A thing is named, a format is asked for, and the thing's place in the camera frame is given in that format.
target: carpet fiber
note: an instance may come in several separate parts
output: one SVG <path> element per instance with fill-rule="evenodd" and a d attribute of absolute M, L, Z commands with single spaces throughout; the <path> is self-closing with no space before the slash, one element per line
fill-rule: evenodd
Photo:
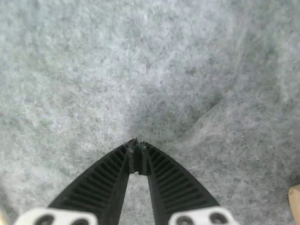
<path fill-rule="evenodd" d="M 137 137 L 242 225 L 294 224 L 298 0 L 0 1 L 0 205 L 47 206 Z M 131 175 L 120 225 L 154 224 Z"/>

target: black plastic claw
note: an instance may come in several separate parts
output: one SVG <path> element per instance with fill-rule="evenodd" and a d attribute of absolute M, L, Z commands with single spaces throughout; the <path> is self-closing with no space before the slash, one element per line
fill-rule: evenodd
<path fill-rule="evenodd" d="M 99 225 L 117 225 L 128 177 L 135 172 L 148 176 L 156 225 L 166 225 L 178 211 L 219 205 L 175 160 L 154 146 L 133 139 L 98 160 L 49 207 L 92 212 Z"/>

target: white plastic part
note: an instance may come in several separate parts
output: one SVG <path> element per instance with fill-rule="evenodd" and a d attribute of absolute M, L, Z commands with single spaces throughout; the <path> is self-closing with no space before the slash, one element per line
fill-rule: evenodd
<path fill-rule="evenodd" d="M 199 210 L 176 212 L 169 219 L 169 225 L 240 225 L 231 213 L 222 207 L 209 207 Z"/>
<path fill-rule="evenodd" d="M 92 213 L 53 208 L 37 208 L 27 211 L 17 219 L 15 225 L 38 225 L 38 220 L 46 215 L 54 218 L 51 225 L 72 225 L 80 219 L 86 220 L 88 225 L 98 225 L 98 220 Z"/>
<path fill-rule="evenodd" d="M 4 213 L 0 210 L 0 225 L 8 225 Z"/>

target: screw hole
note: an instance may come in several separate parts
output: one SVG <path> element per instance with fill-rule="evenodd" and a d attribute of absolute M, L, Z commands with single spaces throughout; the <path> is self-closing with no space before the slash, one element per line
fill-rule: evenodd
<path fill-rule="evenodd" d="M 210 220 L 213 224 L 227 224 L 227 219 L 220 213 L 213 213 L 210 215 Z"/>
<path fill-rule="evenodd" d="M 89 225 L 89 222 L 85 219 L 78 219 L 73 222 L 71 225 Z"/>
<path fill-rule="evenodd" d="M 179 217 L 176 220 L 177 225 L 194 225 L 194 222 L 190 217 Z"/>
<path fill-rule="evenodd" d="M 51 225 L 53 220 L 54 220 L 54 216 L 44 215 L 35 222 L 35 225 Z"/>

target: gray carpet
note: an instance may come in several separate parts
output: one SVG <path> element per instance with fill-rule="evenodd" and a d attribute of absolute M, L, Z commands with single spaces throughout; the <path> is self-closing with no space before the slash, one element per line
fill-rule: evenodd
<path fill-rule="evenodd" d="M 299 21 L 299 0 L 0 1 L 0 205 L 47 206 L 137 137 L 242 225 L 294 224 Z M 145 177 L 128 224 L 154 224 Z"/>

